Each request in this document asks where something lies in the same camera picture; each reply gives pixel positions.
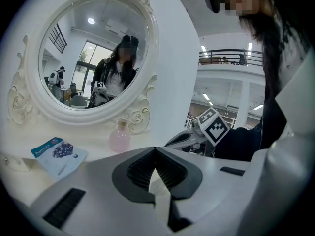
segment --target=oval mirror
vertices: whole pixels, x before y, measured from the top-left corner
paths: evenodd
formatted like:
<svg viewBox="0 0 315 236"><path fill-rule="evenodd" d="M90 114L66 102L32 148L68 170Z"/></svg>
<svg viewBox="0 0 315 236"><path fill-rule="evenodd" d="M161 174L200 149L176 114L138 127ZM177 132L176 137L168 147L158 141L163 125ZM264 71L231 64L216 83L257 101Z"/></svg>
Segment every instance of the oval mirror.
<svg viewBox="0 0 315 236"><path fill-rule="evenodd" d="M127 1L73 4L42 43L40 76L46 91L73 109L112 101L140 72L148 34L145 18Z"/></svg>

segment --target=round ceiling light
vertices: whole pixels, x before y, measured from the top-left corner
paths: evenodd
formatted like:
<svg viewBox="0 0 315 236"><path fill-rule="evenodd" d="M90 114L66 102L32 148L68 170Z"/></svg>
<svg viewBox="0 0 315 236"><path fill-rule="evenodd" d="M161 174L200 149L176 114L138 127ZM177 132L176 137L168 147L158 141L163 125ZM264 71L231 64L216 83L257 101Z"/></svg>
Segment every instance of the round ceiling light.
<svg viewBox="0 0 315 236"><path fill-rule="evenodd" d="M91 25L94 25L95 24L95 20L93 18L88 18L88 22L91 24Z"/></svg>

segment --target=perfume bottle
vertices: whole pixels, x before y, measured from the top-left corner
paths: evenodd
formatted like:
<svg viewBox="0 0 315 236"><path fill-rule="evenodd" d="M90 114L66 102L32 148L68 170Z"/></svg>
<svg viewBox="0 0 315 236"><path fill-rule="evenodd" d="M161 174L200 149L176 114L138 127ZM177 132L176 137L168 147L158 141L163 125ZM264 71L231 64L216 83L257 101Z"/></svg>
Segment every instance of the perfume bottle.
<svg viewBox="0 0 315 236"><path fill-rule="evenodd" d="M129 150L130 135L126 130L127 121L120 119L118 121L118 128L114 130L109 136L109 148L116 153L123 153Z"/></svg>

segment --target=woman with long black hair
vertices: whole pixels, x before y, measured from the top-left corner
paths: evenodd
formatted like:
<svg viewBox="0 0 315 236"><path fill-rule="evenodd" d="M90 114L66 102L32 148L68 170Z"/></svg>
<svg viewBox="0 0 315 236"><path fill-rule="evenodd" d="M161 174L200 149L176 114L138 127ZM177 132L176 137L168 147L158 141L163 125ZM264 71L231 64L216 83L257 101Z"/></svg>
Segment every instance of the woman with long black hair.
<svg viewBox="0 0 315 236"><path fill-rule="evenodd" d="M136 37L124 36L108 59L102 59L95 70L91 82L91 101L88 108L98 107L105 102L95 104L93 87L96 81L104 82L108 101L116 98L131 83L136 75L133 69L136 62L139 40Z"/></svg>
<svg viewBox="0 0 315 236"><path fill-rule="evenodd" d="M276 141L286 127L275 97L294 76L311 47L308 35L312 29L307 22L311 15L305 17L307 4L311 3L310 0L217 1L224 1L225 9L235 10L241 25L262 43L266 87L260 124L249 131L231 129L212 156L250 161L257 150L268 148Z"/></svg>

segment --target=blue and white packet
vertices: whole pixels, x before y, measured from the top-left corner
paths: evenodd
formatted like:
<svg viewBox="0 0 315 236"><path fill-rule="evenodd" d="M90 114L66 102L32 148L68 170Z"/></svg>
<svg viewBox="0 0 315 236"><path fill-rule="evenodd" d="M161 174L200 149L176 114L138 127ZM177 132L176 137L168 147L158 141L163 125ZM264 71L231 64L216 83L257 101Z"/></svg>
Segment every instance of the blue and white packet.
<svg viewBox="0 0 315 236"><path fill-rule="evenodd" d="M61 138L53 138L31 150L37 161L57 180L73 172L83 162L88 153L74 147Z"/></svg>

